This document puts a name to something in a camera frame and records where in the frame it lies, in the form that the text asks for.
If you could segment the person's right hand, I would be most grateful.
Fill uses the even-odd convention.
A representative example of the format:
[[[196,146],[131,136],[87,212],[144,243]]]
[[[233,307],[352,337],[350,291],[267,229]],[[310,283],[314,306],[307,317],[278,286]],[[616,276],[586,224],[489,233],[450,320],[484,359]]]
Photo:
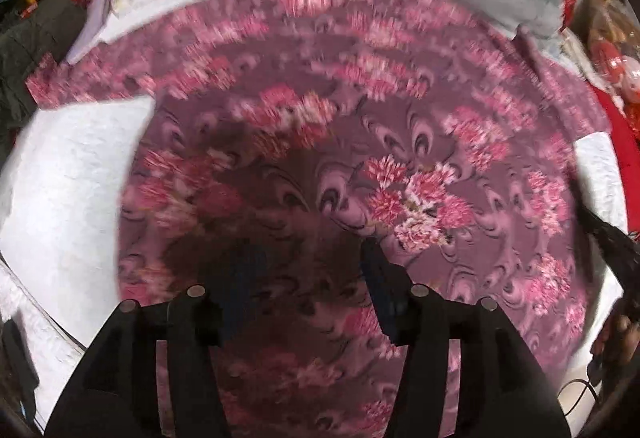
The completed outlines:
[[[624,314],[623,304],[623,298],[616,300],[590,349],[593,357],[618,366],[630,362],[639,343],[639,322]]]

